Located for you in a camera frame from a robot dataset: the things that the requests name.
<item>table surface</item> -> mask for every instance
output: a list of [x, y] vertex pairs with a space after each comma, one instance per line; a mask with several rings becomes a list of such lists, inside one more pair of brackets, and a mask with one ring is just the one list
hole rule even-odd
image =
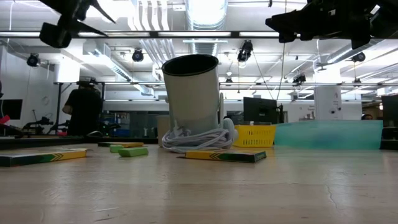
[[397, 223], [398, 153], [270, 149], [257, 164], [122, 158], [0, 167], [1, 223]]

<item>green eraser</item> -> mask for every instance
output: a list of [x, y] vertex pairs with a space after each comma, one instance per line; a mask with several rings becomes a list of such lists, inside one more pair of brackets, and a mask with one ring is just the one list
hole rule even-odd
[[148, 155], [148, 149], [146, 147], [120, 149], [118, 152], [119, 155], [123, 157]]
[[110, 150], [111, 152], [119, 152], [120, 149], [124, 149], [124, 147], [121, 146], [121, 145], [111, 145], [111, 146], [109, 147], [109, 150]]

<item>computer monitor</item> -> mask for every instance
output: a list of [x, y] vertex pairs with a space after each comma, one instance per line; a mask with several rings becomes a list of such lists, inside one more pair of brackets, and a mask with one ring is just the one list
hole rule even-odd
[[22, 100], [0, 100], [0, 116], [8, 115], [10, 119], [20, 119]]
[[244, 97], [243, 120], [277, 124], [278, 114], [276, 100]]
[[398, 121], [398, 95], [381, 96], [383, 103], [383, 119]]

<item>yellow plastic crate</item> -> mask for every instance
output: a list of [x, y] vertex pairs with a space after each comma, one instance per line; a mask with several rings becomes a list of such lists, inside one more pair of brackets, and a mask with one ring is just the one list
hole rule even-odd
[[236, 125], [238, 139], [236, 147], [271, 147], [274, 144], [275, 125]]

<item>black shirt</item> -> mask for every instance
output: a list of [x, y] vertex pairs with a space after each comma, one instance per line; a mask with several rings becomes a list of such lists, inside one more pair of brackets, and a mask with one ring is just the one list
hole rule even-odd
[[72, 107], [68, 135], [84, 136], [98, 129], [102, 101], [99, 94], [95, 93], [94, 90], [73, 90], [65, 106]]

